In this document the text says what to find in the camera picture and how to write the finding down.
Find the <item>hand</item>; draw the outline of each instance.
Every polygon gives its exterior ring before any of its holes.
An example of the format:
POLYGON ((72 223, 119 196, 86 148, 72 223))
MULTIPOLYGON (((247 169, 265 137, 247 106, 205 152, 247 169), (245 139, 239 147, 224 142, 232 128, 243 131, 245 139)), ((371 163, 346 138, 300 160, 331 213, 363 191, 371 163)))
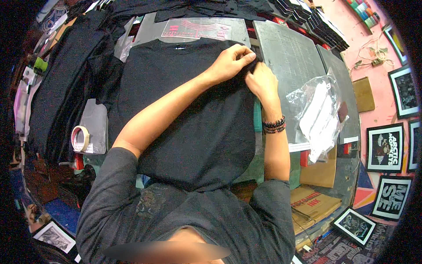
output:
POLYGON ((258 62, 254 74, 248 72, 245 82, 264 108, 277 108, 280 106, 278 93, 279 81, 265 63, 258 62))
POLYGON ((203 74, 212 85, 233 78, 240 70, 254 61, 256 54, 246 46, 235 44, 223 50, 216 61, 203 74))

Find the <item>arctic monkeys poster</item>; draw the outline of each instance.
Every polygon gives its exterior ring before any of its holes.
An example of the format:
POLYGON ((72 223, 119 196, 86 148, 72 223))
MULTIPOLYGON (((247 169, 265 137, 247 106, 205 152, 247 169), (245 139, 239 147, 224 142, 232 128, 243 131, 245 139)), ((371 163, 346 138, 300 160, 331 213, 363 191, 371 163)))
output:
POLYGON ((403 123, 366 130, 367 171, 400 173, 403 165, 403 123))

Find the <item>person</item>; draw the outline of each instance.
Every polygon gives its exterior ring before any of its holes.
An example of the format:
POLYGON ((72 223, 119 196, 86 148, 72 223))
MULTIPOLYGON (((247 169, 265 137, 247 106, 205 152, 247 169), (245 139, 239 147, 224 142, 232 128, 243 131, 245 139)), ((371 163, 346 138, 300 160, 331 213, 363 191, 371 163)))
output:
POLYGON ((141 153, 203 92, 233 78, 256 54, 236 44, 210 68, 135 115, 122 129, 81 209, 76 232, 85 263, 116 263, 103 250, 145 241, 201 242, 228 248, 231 254, 210 263, 289 263, 295 251, 290 208, 290 157, 278 80, 257 63, 245 82, 260 100, 266 124, 264 178, 247 204, 229 188, 186 191, 154 183, 135 191, 141 153))

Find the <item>framed artwork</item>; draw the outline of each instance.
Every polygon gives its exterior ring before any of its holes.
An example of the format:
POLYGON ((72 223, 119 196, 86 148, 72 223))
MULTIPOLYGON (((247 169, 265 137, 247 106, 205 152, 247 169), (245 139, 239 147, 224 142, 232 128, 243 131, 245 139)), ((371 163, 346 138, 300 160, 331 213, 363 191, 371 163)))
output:
POLYGON ((355 241, 365 246, 371 237, 376 223, 348 207, 333 222, 332 226, 355 241))
POLYGON ((404 45, 400 42, 397 31, 391 25, 388 25, 387 29, 384 31, 384 34, 393 46, 394 51, 401 62, 401 65, 406 65, 407 56, 404 52, 404 45))
POLYGON ((45 225, 34 238, 50 245, 53 245, 66 254, 76 245, 75 240, 64 232, 55 222, 45 225))
POLYGON ((403 123, 366 129, 366 170, 400 173, 403 166, 403 123))
POLYGON ((415 86, 410 71, 409 66, 403 66, 388 73, 393 88, 398 119, 417 116, 419 112, 415 86))
POLYGON ((409 158, 407 162, 407 172, 415 171, 418 168, 418 146, 417 136, 421 123, 419 120, 409 121, 409 158))
POLYGON ((398 221, 412 180, 405 176, 381 176, 371 216, 398 221))

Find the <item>beaded bracelet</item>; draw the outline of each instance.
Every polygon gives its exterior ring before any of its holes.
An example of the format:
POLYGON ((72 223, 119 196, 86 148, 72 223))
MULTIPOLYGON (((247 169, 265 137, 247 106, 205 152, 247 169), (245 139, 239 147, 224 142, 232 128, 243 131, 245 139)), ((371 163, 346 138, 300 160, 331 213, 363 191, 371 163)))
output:
POLYGON ((276 122, 262 122, 262 128, 265 134, 274 134, 277 132, 282 132, 286 128, 286 123, 284 121, 285 116, 283 118, 277 120, 276 122))

